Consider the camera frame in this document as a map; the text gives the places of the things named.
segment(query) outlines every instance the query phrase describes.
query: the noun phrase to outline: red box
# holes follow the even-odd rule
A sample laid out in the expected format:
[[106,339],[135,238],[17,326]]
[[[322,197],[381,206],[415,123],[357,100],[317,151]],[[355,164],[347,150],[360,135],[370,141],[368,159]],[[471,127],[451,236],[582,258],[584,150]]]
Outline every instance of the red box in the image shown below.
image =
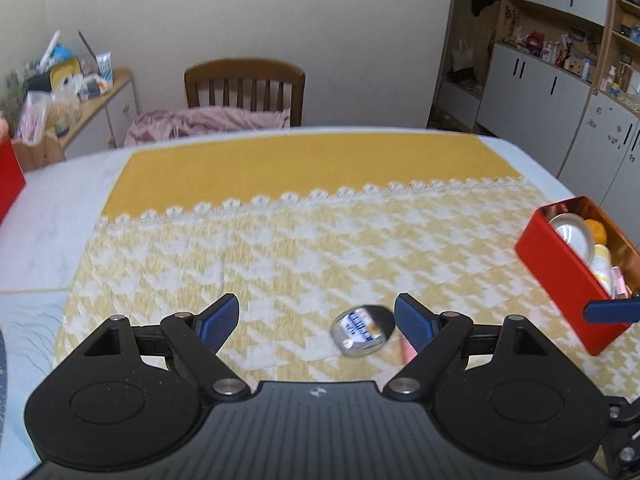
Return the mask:
[[584,319],[584,308],[594,300],[610,300],[584,262],[549,225],[548,220],[568,211],[602,222],[612,264],[619,266],[627,285],[640,285],[640,255],[620,229],[589,198],[581,196],[539,209],[516,243],[516,254],[540,282],[564,318],[591,355],[599,355],[629,324],[591,324]]
[[10,140],[0,143],[0,222],[24,187],[25,181]]

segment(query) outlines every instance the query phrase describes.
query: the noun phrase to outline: small bottle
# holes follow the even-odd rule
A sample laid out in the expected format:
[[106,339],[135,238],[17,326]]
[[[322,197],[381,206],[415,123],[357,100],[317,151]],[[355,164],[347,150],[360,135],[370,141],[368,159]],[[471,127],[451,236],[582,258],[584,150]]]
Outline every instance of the small bottle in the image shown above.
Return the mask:
[[540,54],[540,59],[545,62],[549,62],[551,59],[551,42],[547,41],[545,47],[542,49],[542,53]]
[[613,85],[613,83],[615,83],[615,81],[616,81],[616,67],[611,65],[611,68],[609,69],[609,75],[607,75],[607,82],[610,85]]
[[584,61],[584,65],[582,66],[582,75],[580,76],[580,78],[583,81],[587,81],[587,78],[589,77],[589,69],[591,68],[591,63],[589,63],[588,60]]
[[600,282],[602,288],[613,297],[613,284],[611,277],[611,253],[606,246],[596,244],[593,248],[593,260],[589,264],[591,273]]

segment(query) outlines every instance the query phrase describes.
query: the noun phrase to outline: wooden chair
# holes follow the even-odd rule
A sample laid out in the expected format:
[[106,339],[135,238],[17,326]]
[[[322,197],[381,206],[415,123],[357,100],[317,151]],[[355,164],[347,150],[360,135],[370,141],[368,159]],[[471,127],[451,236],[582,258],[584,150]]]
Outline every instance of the wooden chair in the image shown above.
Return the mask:
[[251,80],[251,111],[257,110],[257,82],[264,81],[262,109],[271,110],[271,81],[278,82],[276,110],[284,106],[284,85],[291,85],[291,126],[302,124],[302,103],[305,92],[305,73],[297,66],[276,59],[229,58],[209,61],[193,66],[184,73],[184,87],[189,108],[200,106],[198,86],[209,84],[209,105],[216,104],[215,80],[223,81],[222,105],[229,106],[229,80],[238,81],[238,108],[243,108],[242,81]]

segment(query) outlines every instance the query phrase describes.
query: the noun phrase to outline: bottle label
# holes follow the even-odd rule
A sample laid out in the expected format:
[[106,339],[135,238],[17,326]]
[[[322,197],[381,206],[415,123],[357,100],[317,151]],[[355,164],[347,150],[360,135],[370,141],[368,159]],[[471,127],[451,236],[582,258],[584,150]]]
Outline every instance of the bottle label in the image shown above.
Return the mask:
[[357,308],[340,320],[340,326],[355,343],[373,341],[382,334],[364,308]]

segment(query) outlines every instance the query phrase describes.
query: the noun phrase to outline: plastic bag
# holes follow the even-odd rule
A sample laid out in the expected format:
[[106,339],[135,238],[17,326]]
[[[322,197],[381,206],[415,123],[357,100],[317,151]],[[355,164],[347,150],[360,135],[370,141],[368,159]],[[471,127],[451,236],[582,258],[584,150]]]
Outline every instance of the plastic bag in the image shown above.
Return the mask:
[[24,100],[20,123],[15,133],[27,146],[37,146],[44,137],[50,94],[29,92]]
[[63,137],[78,124],[82,116],[80,99],[73,91],[59,91],[51,95],[47,107],[46,130],[54,130],[58,137]]
[[473,47],[466,46],[465,38],[458,40],[458,49],[452,51],[451,57],[453,60],[453,72],[474,67],[474,50]]

